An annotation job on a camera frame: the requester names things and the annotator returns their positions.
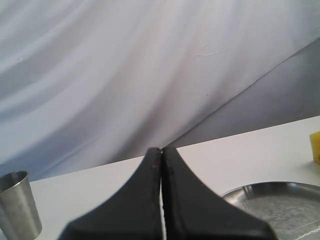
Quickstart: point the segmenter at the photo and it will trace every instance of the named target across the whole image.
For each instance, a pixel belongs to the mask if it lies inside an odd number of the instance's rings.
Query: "stainless steel cup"
[[[0,228],[8,240],[33,240],[42,230],[26,171],[0,177]]]

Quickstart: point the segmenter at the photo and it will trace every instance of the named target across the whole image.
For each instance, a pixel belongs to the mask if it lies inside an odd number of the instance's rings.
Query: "yellow object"
[[[320,164],[320,131],[310,135],[313,159]]]

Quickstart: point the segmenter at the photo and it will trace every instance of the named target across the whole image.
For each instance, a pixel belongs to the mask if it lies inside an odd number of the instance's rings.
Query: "white table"
[[[193,172],[219,195],[242,185],[267,181],[320,186],[320,165],[313,162],[309,140],[309,134],[317,131],[320,116],[178,150]],[[141,160],[137,157],[32,182],[43,224],[36,240],[56,240],[70,220],[112,196]]]

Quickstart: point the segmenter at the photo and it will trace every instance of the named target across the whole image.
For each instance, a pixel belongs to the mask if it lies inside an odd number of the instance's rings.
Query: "stainless steel plate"
[[[230,204],[267,221],[280,240],[320,240],[320,187],[264,182],[225,193]]]

